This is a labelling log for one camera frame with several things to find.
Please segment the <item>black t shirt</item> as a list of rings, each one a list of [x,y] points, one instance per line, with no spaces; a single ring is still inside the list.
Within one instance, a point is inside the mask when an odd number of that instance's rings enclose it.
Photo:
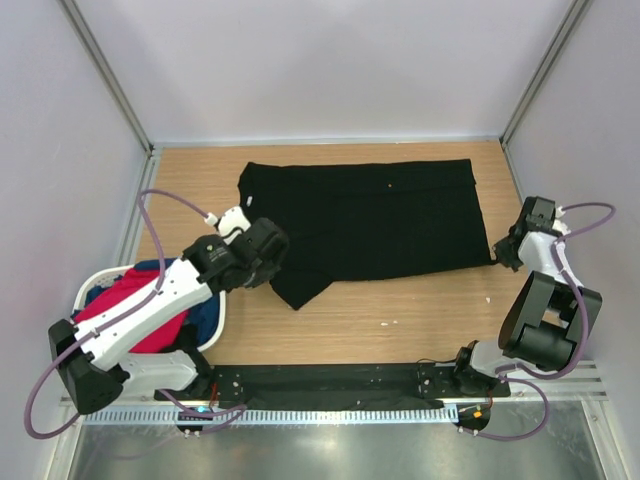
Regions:
[[[245,215],[289,237],[270,284],[298,310],[335,282],[376,281],[491,264],[468,159],[389,164],[249,163]]]

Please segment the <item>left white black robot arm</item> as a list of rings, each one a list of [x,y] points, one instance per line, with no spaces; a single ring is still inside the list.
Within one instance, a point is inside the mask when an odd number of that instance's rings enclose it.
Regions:
[[[178,314],[220,292],[253,288],[279,270],[287,235],[266,218],[229,237],[201,236],[149,283],[98,316],[49,328],[53,366],[81,415],[102,410],[132,382],[120,364],[131,348]]]

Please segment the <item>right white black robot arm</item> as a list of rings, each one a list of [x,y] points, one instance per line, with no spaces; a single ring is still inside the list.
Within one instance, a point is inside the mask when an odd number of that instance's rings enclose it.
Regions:
[[[506,237],[493,246],[496,262],[528,277],[508,311],[497,340],[474,341],[459,350],[451,384],[465,396],[497,387],[500,376],[522,370],[556,380],[579,363],[602,307],[599,292],[584,286],[566,258],[575,233],[560,220],[554,201],[530,196]]]

